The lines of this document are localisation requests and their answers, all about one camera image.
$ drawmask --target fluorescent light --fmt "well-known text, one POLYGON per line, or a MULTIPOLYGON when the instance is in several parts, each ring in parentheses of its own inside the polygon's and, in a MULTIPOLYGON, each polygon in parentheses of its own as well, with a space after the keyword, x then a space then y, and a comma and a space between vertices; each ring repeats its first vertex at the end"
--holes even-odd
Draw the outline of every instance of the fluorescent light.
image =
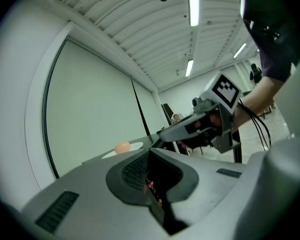
POLYGON ((242 50, 246 47, 246 43, 244 43, 240 49, 235 53, 235 55, 233 56, 233 58, 235 59, 236 57, 238 57, 238 55, 242 52, 242 50))
POLYGON ((190 26, 195 27, 199 25, 200 14, 200 0, 189 0, 190 7, 190 26))
POLYGON ((190 75, 190 72, 192 70, 192 66, 194 64, 194 60, 191 59, 188 61, 188 66, 186 67, 185 77, 188 77, 190 75))

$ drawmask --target ceiling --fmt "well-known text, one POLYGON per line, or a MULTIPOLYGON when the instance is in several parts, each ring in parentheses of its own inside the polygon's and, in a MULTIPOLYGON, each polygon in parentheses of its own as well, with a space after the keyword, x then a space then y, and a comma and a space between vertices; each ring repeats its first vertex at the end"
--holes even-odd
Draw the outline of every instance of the ceiling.
POLYGON ((200 24, 189 25, 188 0, 59 0, 107 34, 155 84, 166 90, 254 56, 257 47, 240 16, 240 0, 200 0, 200 24), (188 60, 194 59, 190 77, 188 60))

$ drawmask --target floor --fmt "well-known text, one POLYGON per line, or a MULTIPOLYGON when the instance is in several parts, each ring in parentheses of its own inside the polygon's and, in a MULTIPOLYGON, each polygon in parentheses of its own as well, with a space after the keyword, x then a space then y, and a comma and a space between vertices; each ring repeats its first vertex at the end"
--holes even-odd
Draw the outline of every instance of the floor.
MULTIPOLYGON (((285 123, 285 120, 283 119, 282 115, 280 114, 280 111, 277 108, 273 109, 271 113, 266 114, 265 119, 263 119, 263 117, 260 118, 268 127, 272 144, 288 137, 289 130, 287 124, 285 123)), ((263 135, 266 141, 268 141, 266 131, 263 129, 262 126, 261 128, 263 130, 263 135)), ((251 154, 263 151, 264 149, 261 145, 258 132, 252 121, 249 121, 246 124, 242 125, 239 128, 239 132, 241 138, 242 163, 246 164, 251 154)), ((193 153, 190 153, 190 156, 204 157, 206 159, 220 160, 226 162, 234 161, 234 154, 232 150, 221 154, 215 148, 207 146, 202 147, 202 151, 203 155, 201 153, 200 148, 197 147, 193 150, 193 153)))

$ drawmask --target hand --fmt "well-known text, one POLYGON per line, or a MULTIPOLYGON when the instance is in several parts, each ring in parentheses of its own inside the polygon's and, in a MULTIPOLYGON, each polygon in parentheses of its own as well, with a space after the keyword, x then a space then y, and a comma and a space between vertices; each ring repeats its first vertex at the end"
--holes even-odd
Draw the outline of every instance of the hand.
MULTIPOLYGON (((217 114, 210 114, 209 117, 210 117, 211 123, 212 123, 214 126, 221 126, 221 120, 220 120, 219 115, 217 115, 217 114)), ((200 124, 199 121, 196 121, 196 122, 194 123, 194 127, 195 127, 195 128, 200 128, 200 126, 201 126, 201 124, 200 124)), ((188 147, 186 144, 184 144, 181 140, 178 140, 177 143, 178 143, 178 144, 181 144, 182 147, 183 147, 184 149, 189 148, 189 147, 188 147)))

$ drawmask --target person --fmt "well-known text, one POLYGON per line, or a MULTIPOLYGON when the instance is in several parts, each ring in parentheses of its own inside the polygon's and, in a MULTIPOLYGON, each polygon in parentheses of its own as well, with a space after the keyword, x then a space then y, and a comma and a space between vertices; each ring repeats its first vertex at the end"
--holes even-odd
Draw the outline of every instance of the person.
POLYGON ((182 118, 184 118, 182 114, 180 114, 180 113, 175 113, 175 114, 173 114, 172 117, 171 117, 171 122, 172 122, 172 124, 175 124, 176 122, 178 122, 178 121, 181 120, 182 118))
MULTIPOLYGON (((243 23, 259 49, 262 78, 253 91, 241 100, 245 107, 257 115, 274 103, 273 97, 290 76, 291 64, 297 65, 300 60, 300 36, 289 11, 279 0, 267 1, 274 3, 275 6, 269 6, 268 3, 258 3, 258 10, 247 13, 249 19, 243 17, 243 23), (261 24, 252 20, 252 18, 264 20, 267 13, 285 21, 284 27, 290 30, 289 35, 284 36, 280 45, 272 33, 265 32, 265 28, 261 24)), ((258 0, 250 0, 250 4, 253 2, 256 3, 258 0)), ((233 132, 236 132, 250 119, 250 116, 241 107, 237 107, 234 111, 233 132)), ((221 120, 217 114, 211 114, 210 121, 215 126, 221 126, 221 120)), ((199 121, 194 123, 195 128, 200 126, 199 121)), ((188 148, 181 140, 178 143, 182 144, 183 148, 188 148)))
POLYGON ((250 83, 253 85, 253 87, 255 87, 260 82, 262 73, 261 69, 254 63, 251 65, 251 69, 252 71, 250 72, 250 83))

